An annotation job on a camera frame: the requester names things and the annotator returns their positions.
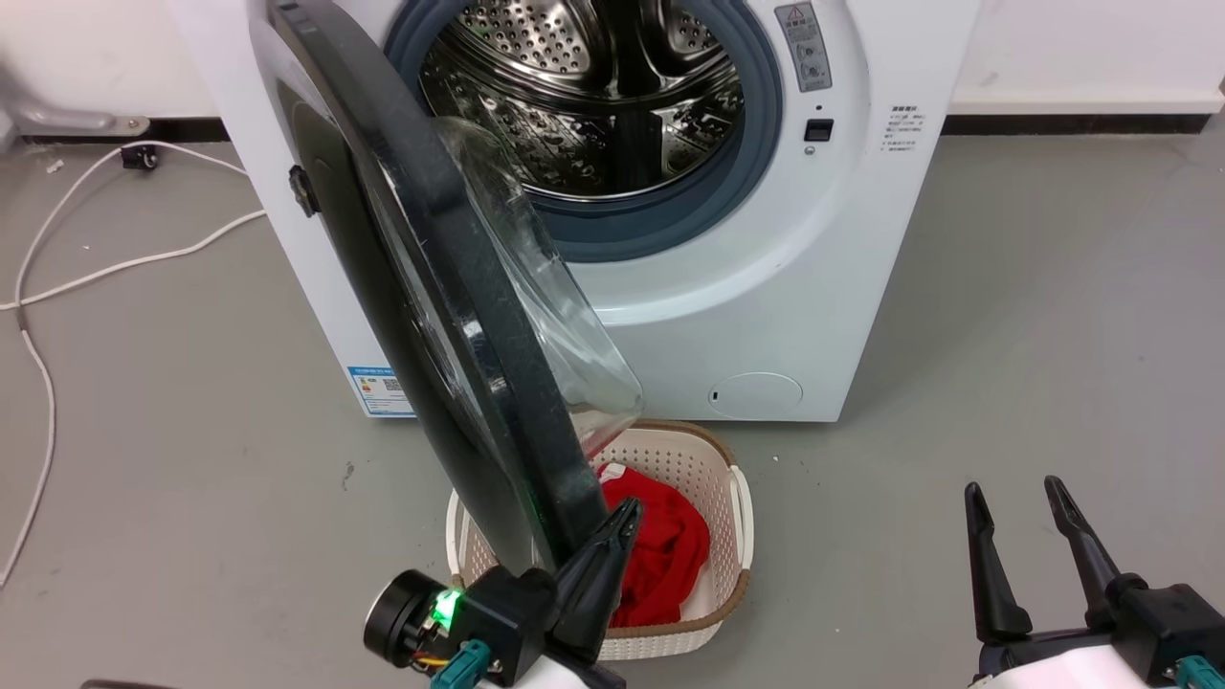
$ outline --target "washing machine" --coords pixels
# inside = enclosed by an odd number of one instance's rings
[[[412,414],[289,174],[263,2],[168,2],[361,408]],[[648,416],[839,417],[979,0],[337,5],[397,107],[497,141]]]

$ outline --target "teal connector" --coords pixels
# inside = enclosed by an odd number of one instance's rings
[[[491,655],[484,641],[475,639],[468,641],[451,662],[430,679],[430,689],[473,689],[489,672]]]
[[[1175,683],[1180,689],[1225,689],[1225,679],[1202,656],[1187,656],[1178,661]]]

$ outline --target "white basket handle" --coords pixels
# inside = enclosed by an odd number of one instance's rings
[[[753,566],[753,499],[740,467],[731,465],[731,516],[736,521],[736,555],[740,569]]]
[[[451,568],[451,576],[459,576],[459,494],[451,492],[447,500],[447,566]]]

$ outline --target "beige laundry basket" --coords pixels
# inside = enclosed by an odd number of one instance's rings
[[[688,423],[639,422],[597,455],[592,466],[614,461],[680,490],[710,528],[710,555],[681,607],[681,622],[610,629],[600,660],[654,658],[693,651],[714,636],[748,588],[753,561],[748,483],[736,468],[731,451],[706,429]],[[447,561],[461,587],[497,561],[454,492],[447,506]]]

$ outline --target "stainless steel drum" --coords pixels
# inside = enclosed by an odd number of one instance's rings
[[[731,60],[671,0],[474,0],[420,83],[436,114],[492,131],[524,186],[571,201],[681,179],[744,107]]]

